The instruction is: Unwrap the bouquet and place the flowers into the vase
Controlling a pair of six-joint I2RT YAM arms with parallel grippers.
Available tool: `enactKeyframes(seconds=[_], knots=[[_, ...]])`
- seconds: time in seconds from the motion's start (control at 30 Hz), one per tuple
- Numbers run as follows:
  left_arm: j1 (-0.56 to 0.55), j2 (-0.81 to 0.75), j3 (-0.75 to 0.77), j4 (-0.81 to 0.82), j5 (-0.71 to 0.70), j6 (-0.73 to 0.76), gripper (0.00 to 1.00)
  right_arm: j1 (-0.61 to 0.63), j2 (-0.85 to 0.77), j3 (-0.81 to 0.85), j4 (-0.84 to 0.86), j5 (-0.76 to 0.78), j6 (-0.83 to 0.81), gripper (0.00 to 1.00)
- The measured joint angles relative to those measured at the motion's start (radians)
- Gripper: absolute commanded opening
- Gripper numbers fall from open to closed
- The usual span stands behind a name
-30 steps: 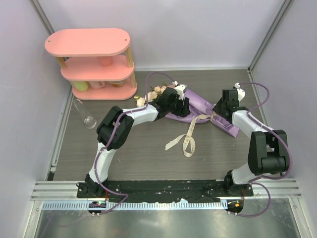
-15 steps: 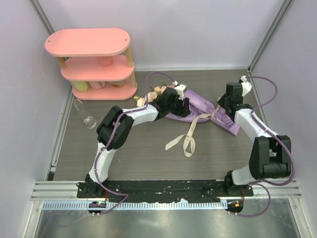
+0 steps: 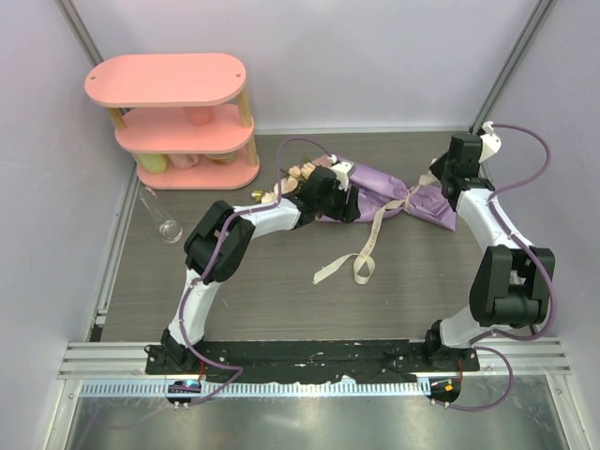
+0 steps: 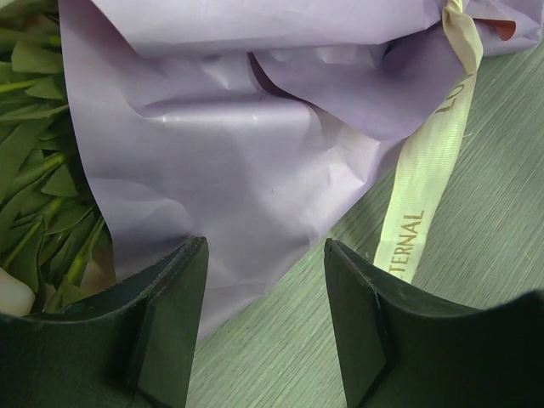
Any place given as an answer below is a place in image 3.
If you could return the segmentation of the pink flower bouquet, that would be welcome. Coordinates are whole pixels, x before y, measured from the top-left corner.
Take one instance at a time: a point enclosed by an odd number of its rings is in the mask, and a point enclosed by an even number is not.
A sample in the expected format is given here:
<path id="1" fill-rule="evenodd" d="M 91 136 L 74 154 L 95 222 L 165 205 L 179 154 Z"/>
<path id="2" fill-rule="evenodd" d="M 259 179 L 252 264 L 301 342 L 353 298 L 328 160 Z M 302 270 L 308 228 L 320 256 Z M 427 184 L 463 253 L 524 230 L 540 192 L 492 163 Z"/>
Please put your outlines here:
<path id="1" fill-rule="evenodd" d="M 287 194 L 293 194 L 299 190 L 307 181 L 317 167 L 329 168 L 331 161 L 325 158 L 318 160 L 306 160 L 302 165 L 294 165 L 287 170 L 280 169 L 280 178 L 271 190 L 254 190 L 251 197 L 255 203 L 277 203 Z"/>

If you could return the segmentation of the purple pink wrapping paper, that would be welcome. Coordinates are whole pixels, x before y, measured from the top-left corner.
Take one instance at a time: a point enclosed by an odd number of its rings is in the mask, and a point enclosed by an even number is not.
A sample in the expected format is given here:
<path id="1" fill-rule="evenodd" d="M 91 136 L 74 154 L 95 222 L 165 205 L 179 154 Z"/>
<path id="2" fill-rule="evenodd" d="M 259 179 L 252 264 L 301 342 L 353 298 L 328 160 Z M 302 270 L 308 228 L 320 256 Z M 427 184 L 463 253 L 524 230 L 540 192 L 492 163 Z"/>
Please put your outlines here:
<path id="1" fill-rule="evenodd" d="M 370 166 L 353 163 L 354 172 L 350 177 L 353 186 L 358 187 L 358 208 L 360 218 L 357 222 L 372 222 L 378 210 L 390 202 L 399 201 L 401 205 L 386 210 L 384 218 L 393 218 L 400 213 L 422 219 L 429 223 L 454 231 L 457 226 L 457 213 L 442 195 L 439 184 L 408 187 L 395 176 Z"/>

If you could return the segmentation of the cream printed ribbon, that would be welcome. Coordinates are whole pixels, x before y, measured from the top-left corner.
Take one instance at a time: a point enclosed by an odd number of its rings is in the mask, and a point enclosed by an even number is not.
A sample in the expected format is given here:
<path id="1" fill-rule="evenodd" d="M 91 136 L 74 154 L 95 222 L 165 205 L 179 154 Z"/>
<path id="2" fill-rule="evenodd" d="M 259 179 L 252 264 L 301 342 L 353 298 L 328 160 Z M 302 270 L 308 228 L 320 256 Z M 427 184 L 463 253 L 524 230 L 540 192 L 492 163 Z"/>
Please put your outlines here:
<path id="1" fill-rule="evenodd" d="M 329 278 L 330 276 L 335 274 L 346 263 L 346 261 L 348 261 L 351 257 L 354 257 L 352 263 L 354 282 L 358 285 L 368 284 L 376 268 L 376 263 L 371 257 L 371 253 L 377 244 L 384 213 L 392 210 L 398 210 L 400 208 L 407 211 L 409 207 L 409 202 L 412 199 L 412 197 L 416 194 L 416 192 L 421 187 L 434 184 L 435 182 L 436 178 L 432 174 L 422 174 L 419 177 L 418 184 L 415 187 L 411 187 L 408 190 L 407 195 L 402 200 L 393 200 L 382 206 L 374 215 L 368 240 L 366 241 L 362 249 L 358 253 L 349 253 L 343 255 L 334 260 L 333 262 L 329 263 L 325 267 L 323 267 L 321 270 L 317 271 L 313 276 L 312 283 L 316 285 Z"/>

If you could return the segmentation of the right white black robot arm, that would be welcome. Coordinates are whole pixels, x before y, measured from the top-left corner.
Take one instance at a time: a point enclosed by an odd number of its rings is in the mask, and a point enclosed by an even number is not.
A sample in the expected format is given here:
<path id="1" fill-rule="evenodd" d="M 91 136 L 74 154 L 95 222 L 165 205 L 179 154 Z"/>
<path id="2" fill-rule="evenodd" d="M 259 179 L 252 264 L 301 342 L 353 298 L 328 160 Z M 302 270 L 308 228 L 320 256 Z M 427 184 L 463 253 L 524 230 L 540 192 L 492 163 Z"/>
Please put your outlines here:
<path id="1" fill-rule="evenodd" d="M 431 163 L 442 195 L 470 227 L 483 256 L 468 305 L 435 322 L 426 333 L 423 356 L 436 370 L 457 370 L 479 339 L 543 323 L 548 315 L 555 256 L 536 247 L 504 213 L 497 191 L 480 165 L 501 148 L 491 130 L 452 136 L 448 150 Z"/>

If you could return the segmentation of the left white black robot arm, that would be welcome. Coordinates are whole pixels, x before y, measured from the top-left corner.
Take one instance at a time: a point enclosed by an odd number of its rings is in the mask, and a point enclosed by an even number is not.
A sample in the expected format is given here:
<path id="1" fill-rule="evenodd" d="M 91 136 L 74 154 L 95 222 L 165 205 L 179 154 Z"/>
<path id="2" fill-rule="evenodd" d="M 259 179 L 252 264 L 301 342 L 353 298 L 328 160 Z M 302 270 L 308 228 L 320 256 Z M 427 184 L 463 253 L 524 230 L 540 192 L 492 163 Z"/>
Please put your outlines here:
<path id="1" fill-rule="evenodd" d="M 252 240 L 301 228 L 318 216 L 344 223 L 359 219 L 359 190 L 350 182 L 353 172 L 350 162 L 318 166 L 299 188 L 271 202 L 253 207 L 214 202 L 184 244 L 186 285 L 160 344 L 147 350 L 148 362 L 181 374 L 199 365 L 195 345 L 203 340 L 208 312 Z"/>

